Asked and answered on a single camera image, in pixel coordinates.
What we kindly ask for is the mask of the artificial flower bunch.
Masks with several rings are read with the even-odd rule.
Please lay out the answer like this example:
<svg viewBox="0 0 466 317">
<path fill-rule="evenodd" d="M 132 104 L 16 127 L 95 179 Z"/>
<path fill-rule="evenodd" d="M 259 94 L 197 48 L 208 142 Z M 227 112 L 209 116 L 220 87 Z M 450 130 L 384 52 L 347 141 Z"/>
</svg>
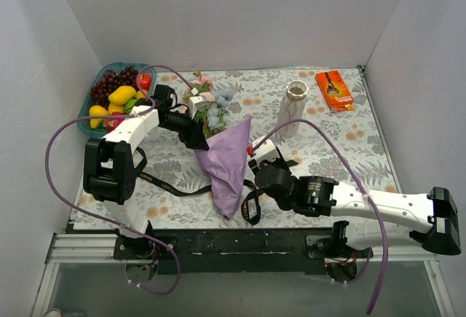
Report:
<svg viewBox="0 0 466 317">
<path fill-rule="evenodd" d="M 201 122 L 206 139 L 226 130 L 227 109 L 233 101 L 235 92 L 232 90 L 220 90 L 201 71 L 193 73 L 192 89 L 183 94 L 183 104 L 186 106 L 184 113 L 188 112 L 188 100 L 192 96 L 202 95 L 207 98 L 209 104 L 200 109 L 194 118 L 195 122 Z"/>
</svg>

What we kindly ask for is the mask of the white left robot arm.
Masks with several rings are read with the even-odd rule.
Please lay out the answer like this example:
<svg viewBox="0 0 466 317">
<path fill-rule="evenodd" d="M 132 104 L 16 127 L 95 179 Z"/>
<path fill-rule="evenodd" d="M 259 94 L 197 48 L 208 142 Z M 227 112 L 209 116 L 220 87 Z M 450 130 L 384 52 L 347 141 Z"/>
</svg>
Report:
<svg viewBox="0 0 466 317">
<path fill-rule="evenodd" d="M 140 143 L 153 129 L 164 128 L 176 132 L 188 149 L 209 149 L 202 123 L 191 112 L 176 110 L 173 88 L 156 85 L 151 98 L 153 109 L 151 101 L 138 100 L 135 117 L 123 120 L 103 138 L 90 138 L 84 149 L 84 191 L 104 204 L 118 223 L 122 245 L 141 259 L 150 257 L 156 244 L 147 235 L 152 230 L 149 220 L 133 199 L 136 180 L 147 164 Z"/>
</svg>

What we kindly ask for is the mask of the purple paper bouquet wrap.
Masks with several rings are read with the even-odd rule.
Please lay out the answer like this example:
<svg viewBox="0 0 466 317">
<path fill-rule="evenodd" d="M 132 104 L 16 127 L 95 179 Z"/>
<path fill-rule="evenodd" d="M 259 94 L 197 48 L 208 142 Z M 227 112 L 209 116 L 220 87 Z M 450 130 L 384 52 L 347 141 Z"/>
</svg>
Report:
<svg viewBox="0 0 466 317">
<path fill-rule="evenodd" d="M 207 140 L 209 150 L 195 150 L 201 170 L 211 180 L 213 205 L 231 219 L 240 202 L 248 158 L 251 119 L 218 133 Z"/>
</svg>

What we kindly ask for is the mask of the black ribbon gold lettering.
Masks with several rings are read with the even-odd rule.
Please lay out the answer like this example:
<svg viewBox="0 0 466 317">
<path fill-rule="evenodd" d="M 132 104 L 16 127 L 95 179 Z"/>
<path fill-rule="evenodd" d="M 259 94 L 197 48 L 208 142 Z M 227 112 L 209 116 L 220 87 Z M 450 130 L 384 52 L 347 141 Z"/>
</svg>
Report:
<svg viewBox="0 0 466 317">
<path fill-rule="evenodd" d="M 179 189 L 176 189 L 173 185 L 161 179 L 158 179 L 157 177 L 149 173 L 141 172 L 139 177 L 177 197 L 190 197 L 195 195 L 202 195 L 208 192 L 212 194 L 211 183 L 196 191 L 184 192 Z M 261 194 L 262 191 L 259 190 L 252 181 L 249 181 L 245 178 L 237 210 L 241 210 L 243 218 L 249 224 L 255 225 L 260 220 L 261 206 L 259 205 L 259 197 Z"/>
</svg>

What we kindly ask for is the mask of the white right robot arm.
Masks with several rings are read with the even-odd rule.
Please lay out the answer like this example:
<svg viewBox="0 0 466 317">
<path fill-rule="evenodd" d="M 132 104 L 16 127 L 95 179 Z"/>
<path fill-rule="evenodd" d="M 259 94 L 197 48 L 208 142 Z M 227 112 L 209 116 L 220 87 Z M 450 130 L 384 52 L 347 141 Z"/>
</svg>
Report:
<svg viewBox="0 0 466 317">
<path fill-rule="evenodd" d="M 405 195 L 355 187 L 322 176 L 292 175 L 286 162 L 252 159 L 256 186 L 283 211 L 307 217 L 340 216 L 333 235 L 318 244 L 338 257 L 380 246 L 420 246 L 430 253 L 461 253 L 458 210 L 450 191 L 433 187 L 427 194 Z"/>
</svg>

